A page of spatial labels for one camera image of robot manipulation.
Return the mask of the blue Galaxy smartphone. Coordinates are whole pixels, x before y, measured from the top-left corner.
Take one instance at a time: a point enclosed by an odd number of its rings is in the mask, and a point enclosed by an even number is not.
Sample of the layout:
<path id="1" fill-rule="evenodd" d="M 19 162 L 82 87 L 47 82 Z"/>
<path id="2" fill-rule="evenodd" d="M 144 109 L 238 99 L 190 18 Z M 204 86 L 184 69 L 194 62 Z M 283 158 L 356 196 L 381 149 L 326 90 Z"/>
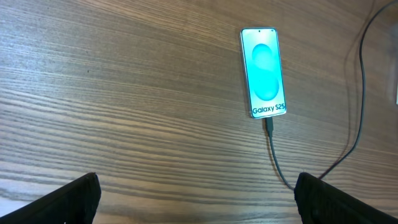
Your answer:
<path id="1" fill-rule="evenodd" d="M 273 27 L 243 28 L 240 38 L 251 116 L 261 119 L 286 113 L 277 30 Z"/>

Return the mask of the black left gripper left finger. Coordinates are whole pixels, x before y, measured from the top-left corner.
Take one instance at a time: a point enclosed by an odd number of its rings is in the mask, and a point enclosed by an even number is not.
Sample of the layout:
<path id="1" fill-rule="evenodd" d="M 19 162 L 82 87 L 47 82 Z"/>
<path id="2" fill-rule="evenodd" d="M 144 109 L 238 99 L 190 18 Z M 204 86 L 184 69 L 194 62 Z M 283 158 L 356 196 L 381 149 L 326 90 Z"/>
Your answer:
<path id="1" fill-rule="evenodd" d="M 1 223 L 92 224 L 100 198 L 98 176 L 90 172 L 1 217 Z"/>

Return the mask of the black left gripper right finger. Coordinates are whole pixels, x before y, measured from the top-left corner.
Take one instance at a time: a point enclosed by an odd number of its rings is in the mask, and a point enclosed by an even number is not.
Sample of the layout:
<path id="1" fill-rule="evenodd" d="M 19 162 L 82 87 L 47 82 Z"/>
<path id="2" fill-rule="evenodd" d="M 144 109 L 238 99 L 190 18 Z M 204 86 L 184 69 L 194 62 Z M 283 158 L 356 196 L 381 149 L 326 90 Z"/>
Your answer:
<path id="1" fill-rule="evenodd" d="M 294 196 L 303 224 L 397 224 L 397 218 L 306 172 L 300 173 Z"/>

